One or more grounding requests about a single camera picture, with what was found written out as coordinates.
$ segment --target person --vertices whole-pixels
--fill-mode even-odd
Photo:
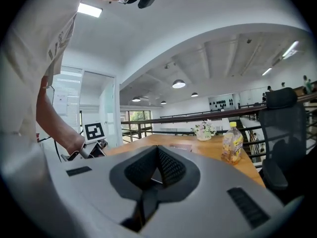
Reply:
[[[314,87],[312,89],[312,92],[313,93],[317,92],[317,83],[316,82],[314,83]]]
[[[29,0],[0,49],[0,133],[20,134],[36,141],[37,121],[70,155],[82,149],[85,139],[56,113],[46,89],[53,75],[60,73],[79,3]]]
[[[307,76],[303,76],[304,79],[304,93],[311,94],[313,91],[312,84],[307,80]]]
[[[266,102],[266,95],[265,93],[262,94],[262,103]]]

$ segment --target wooden table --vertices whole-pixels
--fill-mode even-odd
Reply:
[[[104,152],[106,155],[115,155],[119,153],[124,153],[138,149],[143,146],[151,145],[164,145],[169,146],[170,144],[187,144],[192,145],[193,154],[200,154],[205,157],[214,158],[221,160],[222,153],[222,136],[212,137],[211,140],[201,142],[196,137],[193,136],[167,136],[153,134],[148,137],[144,137],[137,141],[134,141],[129,144],[125,144],[113,149],[105,149]],[[253,165],[252,161],[242,149],[242,158],[241,160],[234,165],[234,167],[256,181],[261,186],[265,187],[257,169]]]

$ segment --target mesh chair back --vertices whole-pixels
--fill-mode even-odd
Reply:
[[[260,111],[266,158],[274,159],[282,171],[290,169],[306,154],[306,113],[303,104]]]

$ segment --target white shirt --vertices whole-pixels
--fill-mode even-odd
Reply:
[[[0,132],[36,140],[41,80],[60,73],[79,2],[28,0],[17,15],[0,48]]]

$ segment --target potted plant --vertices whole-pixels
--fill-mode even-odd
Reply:
[[[200,141],[210,140],[212,136],[216,135],[216,130],[213,127],[211,120],[195,125],[195,128],[192,128],[192,131],[196,134],[197,139]]]

